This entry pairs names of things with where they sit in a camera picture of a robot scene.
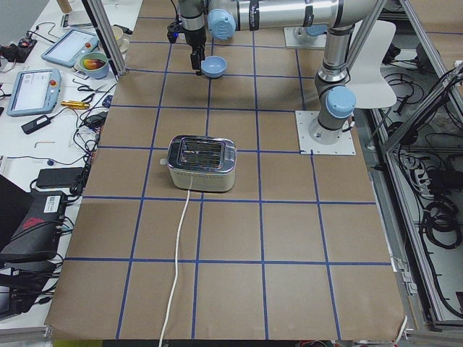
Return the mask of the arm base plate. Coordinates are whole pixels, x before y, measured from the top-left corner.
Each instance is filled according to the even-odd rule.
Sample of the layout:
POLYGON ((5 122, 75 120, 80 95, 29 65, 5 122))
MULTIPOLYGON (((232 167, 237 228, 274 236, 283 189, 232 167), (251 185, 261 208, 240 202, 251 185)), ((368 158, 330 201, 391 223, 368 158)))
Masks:
POLYGON ((356 155, 352 131, 346 120, 331 131, 318 123, 318 111, 295 111, 300 153, 303 155, 356 155))
POLYGON ((287 48, 323 50, 326 46, 326 25, 310 27, 285 27, 284 37, 287 48))

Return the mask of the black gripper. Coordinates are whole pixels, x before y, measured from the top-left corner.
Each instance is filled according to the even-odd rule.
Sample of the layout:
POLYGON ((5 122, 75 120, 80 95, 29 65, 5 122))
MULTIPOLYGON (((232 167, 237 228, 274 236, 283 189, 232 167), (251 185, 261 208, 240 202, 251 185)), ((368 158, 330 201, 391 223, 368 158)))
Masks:
POLYGON ((192 48, 193 52, 190 54, 190 62, 192 65, 192 69, 197 70, 198 72, 202 72, 202 61, 205 59, 205 28, 202 27, 196 30, 185 29, 184 35, 187 44, 192 48))

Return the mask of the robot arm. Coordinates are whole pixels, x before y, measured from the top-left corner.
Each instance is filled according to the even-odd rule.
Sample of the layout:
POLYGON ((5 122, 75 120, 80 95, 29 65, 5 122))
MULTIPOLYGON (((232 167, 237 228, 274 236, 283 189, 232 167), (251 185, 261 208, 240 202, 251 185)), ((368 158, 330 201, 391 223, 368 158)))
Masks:
POLYGON ((167 38, 175 43, 184 34, 191 47, 192 69, 201 70, 206 35, 228 40, 240 30, 326 25, 323 63, 315 78, 321 110, 318 126, 327 132, 341 130, 346 116, 328 103, 336 91, 345 91, 347 61, 354 26, 373 13, 374 1, 179 1, 167 38))

